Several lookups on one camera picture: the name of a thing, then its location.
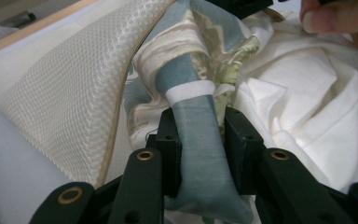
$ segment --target white band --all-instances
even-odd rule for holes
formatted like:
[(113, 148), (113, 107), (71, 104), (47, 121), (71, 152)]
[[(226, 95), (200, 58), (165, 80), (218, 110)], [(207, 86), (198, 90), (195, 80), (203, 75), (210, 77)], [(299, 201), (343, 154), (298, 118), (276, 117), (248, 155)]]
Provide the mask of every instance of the white band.
[(179, 101), (195, 98), (202, 95), (212, 95), (214, 92), (214, 84), (210, 80), (200, 80), (188, 82), (170, 88), (165, 93), (170, 105), (174, 105)]

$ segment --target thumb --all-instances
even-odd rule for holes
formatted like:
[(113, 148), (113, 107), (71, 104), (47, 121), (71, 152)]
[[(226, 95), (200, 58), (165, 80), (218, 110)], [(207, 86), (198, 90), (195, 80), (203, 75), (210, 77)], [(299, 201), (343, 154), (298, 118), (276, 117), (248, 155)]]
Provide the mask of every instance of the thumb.
[(358, 33), (358, 0), (345, 0), (305, 11), (302, 17), (308, 33)]

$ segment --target wooden edge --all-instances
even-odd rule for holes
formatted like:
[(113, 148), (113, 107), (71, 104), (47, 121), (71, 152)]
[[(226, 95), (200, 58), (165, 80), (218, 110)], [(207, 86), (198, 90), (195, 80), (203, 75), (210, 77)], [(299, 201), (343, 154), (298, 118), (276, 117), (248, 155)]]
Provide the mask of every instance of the wooden edge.
[(8, 35), (8, 36), (0, 39), (0, 49), (10, 46), (10, 45), (22, 40), (26, 36), (36, 33), (37, 31), (40, 31), (41, 29), (51, 25), (52, 23), (54, 23), (56, 21), (60, 21), (63, 18), (65, 18), (65, 17), (77, 12), (78, 10), (80, 10), (84, 7), (87, 7), (97, 1), (98, 0), (78, 1), (69, 7), (66, 7), (66, 8), (44, 18), (41, 21), (37, 21), (34, 24), (31, 24), (31, 25), (19, 30), (18, 32)]

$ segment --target human hand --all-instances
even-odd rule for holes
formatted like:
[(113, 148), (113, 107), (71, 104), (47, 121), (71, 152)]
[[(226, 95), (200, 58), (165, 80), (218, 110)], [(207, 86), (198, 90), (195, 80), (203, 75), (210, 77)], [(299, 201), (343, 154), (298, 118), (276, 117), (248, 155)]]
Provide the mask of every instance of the human hand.
[(322, 5), (318, 0), (302, 0), (300, 19), (304, 30), (313, 33), (351, 34), (358, 48), (358, 0)]

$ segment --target woven fabric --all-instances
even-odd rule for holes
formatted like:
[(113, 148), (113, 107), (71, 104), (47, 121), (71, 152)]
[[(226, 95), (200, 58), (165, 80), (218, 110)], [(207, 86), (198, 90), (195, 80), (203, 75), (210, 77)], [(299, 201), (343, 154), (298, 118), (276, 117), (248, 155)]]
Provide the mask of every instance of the woven fabric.
[(133, 1), (0, 76), (0, 110), (72, 180), (103, 183), (131, 57), (171, 2)]

